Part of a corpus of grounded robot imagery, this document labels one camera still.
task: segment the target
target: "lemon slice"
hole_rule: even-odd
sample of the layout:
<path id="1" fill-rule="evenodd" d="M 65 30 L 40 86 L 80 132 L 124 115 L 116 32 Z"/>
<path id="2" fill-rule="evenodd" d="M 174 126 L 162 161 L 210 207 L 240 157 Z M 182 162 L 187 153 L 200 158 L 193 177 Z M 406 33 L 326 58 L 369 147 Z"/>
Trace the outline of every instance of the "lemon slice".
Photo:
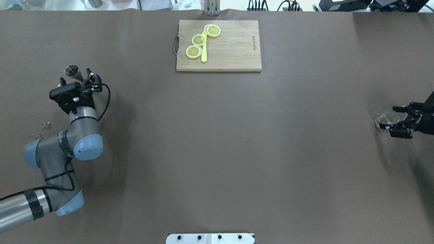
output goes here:
<path id="1" fill-rule="evenodd" d="M 198 58 L 202 54 L 202 48 L 200 46 L 191 45 L 185 50 L 185 54 L 191 59 Z"/>
<path id="2" fill-rule="evenodd" d="M 209 25 L 209 26 L 207 27 L 207 31 L 206 31 L 206 33 L 207 33 L 209 36 L 216 37 L 216 36 L 219 36 L 219 35 L 220 35 L 220 33 L 221 33 L 221 29 L 220 29 L 220 27 L 217 26 L 217 25 Z"/>
<path id="3" fill-rule="evenodd" d="M 196 46 L 202 46 L 206 41 L 206 36 L 203 34 L 197 34 L 191 39 L 191 43 Z"/>
<path id="4" fill-rule="evenodd" d="M 207 31 L 207 28 L 208 28 L 209 26 L 212 26 L 212 24 L 205 25 L 205 27 L 204 27 L 204 32 L 205 32 L 207 35 L 209 35 L 209 34 L 208 34 L 208 31 Z"/>

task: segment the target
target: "cutting board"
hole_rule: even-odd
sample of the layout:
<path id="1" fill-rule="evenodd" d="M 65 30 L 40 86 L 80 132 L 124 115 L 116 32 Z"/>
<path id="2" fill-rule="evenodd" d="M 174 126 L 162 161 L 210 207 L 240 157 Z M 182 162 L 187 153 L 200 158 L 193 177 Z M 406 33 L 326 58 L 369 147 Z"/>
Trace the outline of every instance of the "cutting board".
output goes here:
<path id="1" fill-rule="evenodd" d="M 207 37 L 208 60 L 190 59 L 185 54 L 191 38 L 202 34 L 204 26 L 220 26 L 218 37 Z M 262 70 L 257 20 L 180 20 L 177 71 L 260 72 Z"/>

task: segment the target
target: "table surface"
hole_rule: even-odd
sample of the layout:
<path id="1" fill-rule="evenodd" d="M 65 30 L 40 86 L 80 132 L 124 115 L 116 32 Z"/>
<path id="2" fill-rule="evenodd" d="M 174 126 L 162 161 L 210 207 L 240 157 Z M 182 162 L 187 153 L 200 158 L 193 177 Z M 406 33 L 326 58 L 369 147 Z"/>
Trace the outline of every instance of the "table surface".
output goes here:
<path id="1" fill-rule="evenodd" d="M 434 90 L 434 15 L 10 12 L 0 14 L 0 196 L 44 184 L 22 149 L 44 122 L 44 136 L 68 129 L 48 98 L 67 65 L 99 74 L 112 101 L 104 154 L 73 161 L 83 208 L 2 243 L 219 231 L 257 244 L 434 242 L 434 137 L 374 127 Z M 211 19 L 259 21 L 262 72 L 176 72 L 178 21 Z M 101 112 L 107 94 L 94 96 Z"/>

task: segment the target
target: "yellow knife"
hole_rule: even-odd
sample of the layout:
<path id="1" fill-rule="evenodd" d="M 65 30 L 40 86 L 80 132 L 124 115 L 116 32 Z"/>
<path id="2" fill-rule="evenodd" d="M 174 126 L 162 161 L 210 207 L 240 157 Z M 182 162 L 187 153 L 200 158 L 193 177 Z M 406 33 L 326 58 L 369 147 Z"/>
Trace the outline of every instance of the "yellow knife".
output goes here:
<path id="1" fill-rule="evenodd" d="M 207 37 L 208 37 L 208 35 L 205 33 L 205 31 L 202 32 L 202 35 L 205 36 L 205 43 L 202 46 L 202 55 L 201 55 L 201 61 L 204 63 L 208 59 L 208 57 L 207 57 Z"/>

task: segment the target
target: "blue joint cap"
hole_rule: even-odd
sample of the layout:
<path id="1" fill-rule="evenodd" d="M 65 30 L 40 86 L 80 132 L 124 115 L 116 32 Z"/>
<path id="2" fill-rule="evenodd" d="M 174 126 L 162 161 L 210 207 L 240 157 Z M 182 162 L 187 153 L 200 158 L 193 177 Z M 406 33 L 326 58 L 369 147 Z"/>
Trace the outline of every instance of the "blue joint cap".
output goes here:
<path id="1" fill-rule="evenodd" d="M 38 147 L 39 139 L 37 141 L 31 142 L 24 147 L 24 159 L 27 164 L 32 168 L 39 168 L 36 164 L 36 148 Z"/>
<path id="2" fill-rule="evenodd" d="M 64 216 L 66 214 L 72 213 L 75 210 L 83 207 L 84 198 L 83 192 L 80 190 L 77 195 L 75 195 L 69 202 L 67 202 L 63 207 L 56 210 L 57 216 Z"/>
<path id="3" fill-rule="evenodd" d="M 74 146 L 76 159 L 82 161 L 95 159 L 102 154 L 102 151 L 102 136 L 100 134 L 88 135 Z"/>

